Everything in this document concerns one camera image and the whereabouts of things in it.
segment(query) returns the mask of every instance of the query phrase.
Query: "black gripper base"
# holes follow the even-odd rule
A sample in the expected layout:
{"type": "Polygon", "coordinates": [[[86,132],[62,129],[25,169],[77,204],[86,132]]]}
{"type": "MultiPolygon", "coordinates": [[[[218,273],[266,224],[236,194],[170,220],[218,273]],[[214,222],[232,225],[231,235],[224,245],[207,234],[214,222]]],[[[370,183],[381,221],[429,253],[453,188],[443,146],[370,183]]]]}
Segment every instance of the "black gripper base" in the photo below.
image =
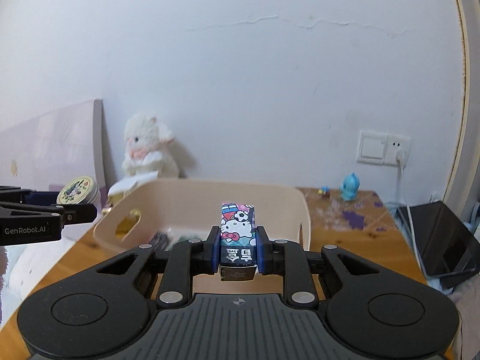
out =
{"type": "MultiPolygon", "coordinates": [[[[33,360],[42,360],[35,355],[33,360]]],[[[130,347],[103,360],[364,360],[333,339],[312,310],[287,307],[277,294],[196,294],[160,311],[130,347]]],[[[432,356],[430,360],[442,360],[432,356]]]]}

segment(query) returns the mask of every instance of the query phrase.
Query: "blue figurine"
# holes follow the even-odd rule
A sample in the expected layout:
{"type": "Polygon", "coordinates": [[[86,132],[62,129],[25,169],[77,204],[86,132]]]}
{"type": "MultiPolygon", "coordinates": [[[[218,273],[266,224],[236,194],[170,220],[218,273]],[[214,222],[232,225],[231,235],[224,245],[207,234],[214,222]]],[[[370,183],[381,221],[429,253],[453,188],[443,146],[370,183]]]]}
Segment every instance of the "blue figurine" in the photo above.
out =
{"type": "Polygon", "coordinates": [[[345,176],[343,184],[340,185],[340,191],[342,192],[342,199],[345,202],[351,202],[357,197],[357,191],[360,186],[360,179],[355,173],[345,176]]]}
{"type": "Polygon", "coordinates": [[[328,187],[321,187],[318,190],[318,195],[320,195],[323,198],[329,198],[330,197],[330,188],[328,187]]]}

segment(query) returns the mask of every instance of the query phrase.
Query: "plush lamb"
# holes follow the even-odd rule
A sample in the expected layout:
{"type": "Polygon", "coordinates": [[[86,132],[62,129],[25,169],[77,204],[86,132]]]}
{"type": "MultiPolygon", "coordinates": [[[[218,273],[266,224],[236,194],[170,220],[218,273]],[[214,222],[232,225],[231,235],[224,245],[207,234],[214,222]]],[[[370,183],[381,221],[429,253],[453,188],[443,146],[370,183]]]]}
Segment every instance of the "plush lamb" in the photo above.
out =
{"type": "Polygon", "coordinates": [[[179,176],[179,169],[167,146],[174,140],[172,132],[157,124],[157,118],[143,114],[132,116],[125,126],[127,148],[122,169],[126,176],[158,171],[159,177],[179,176]]]}

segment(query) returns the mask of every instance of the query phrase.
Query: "wall crack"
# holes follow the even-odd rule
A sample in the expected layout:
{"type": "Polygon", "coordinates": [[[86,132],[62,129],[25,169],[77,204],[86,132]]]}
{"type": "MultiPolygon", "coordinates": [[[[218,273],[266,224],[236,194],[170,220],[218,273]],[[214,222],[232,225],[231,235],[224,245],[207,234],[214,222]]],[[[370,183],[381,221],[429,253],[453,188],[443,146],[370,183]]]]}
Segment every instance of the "wall crack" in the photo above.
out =
{"type": "Polygon", "coordinates": [[[377,25],[374,25],[374,24],[362,24],[362,23],[359,23],[357,21],[335,21],[335,20],[327,20],[327,19],[318,19],[318,20],[314,21],[312,24],[299,24],[299,23],[294,22],[291,19],[288,19],[287,17],[283,17],[283,16],[279,16],[279,15],[261,16],[261,17],[255,19],[255,20],[241,20],[241,21],[234,21],[232,23],[212,23],[212,24],[208,24],[205,27],[189,28],[189,29],[187,29],[187,31],[193,32],[193,31],[210,30],[210,29],[213,29],[213,28],[254,25],[254,24],[257,24],[261,21],[267,21],[267,20],[284,21],[285,23],[288,23],[288,24],[290,24],[294,27],[297,27],[297,28],[300,28],[300,29],[303,29],[303,30],[313,30],[320,23],[332,24],[332,25],[335,25],[335,26],[342,26],[342,27],[358,26],[358,27],[362,27],[362,28],[365,28],[365,29],[373,29],[373,30],[376,30],[376,31],[380,31],[380,32],[384,33],[385,35],[387,35],[388,37],[390,37],[392,39],[395,38],[395,37],[398,37],[398,36],[402,36],[407,32],[414,31],[412,28],[406,28],[405,30],[403,30],[401,32],[394,32],[394,31],[387,30],[386,28],[383,28],[383,27],[380,27],[380,26],[377,26],[377,25]]]}

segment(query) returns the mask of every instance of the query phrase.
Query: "white door frame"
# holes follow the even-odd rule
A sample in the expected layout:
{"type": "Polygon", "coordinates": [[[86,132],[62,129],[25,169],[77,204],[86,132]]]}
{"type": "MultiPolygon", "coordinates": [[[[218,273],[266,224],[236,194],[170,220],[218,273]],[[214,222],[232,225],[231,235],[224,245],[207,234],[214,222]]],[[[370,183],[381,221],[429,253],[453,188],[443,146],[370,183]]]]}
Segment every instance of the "white door frame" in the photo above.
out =
{"type": "Polygon", "coordinates": [[[457,154],[443,201],[462,220],[469,220],[480,197],[480,3],[457,2],[463,36],[464,106],[457,154]]]}

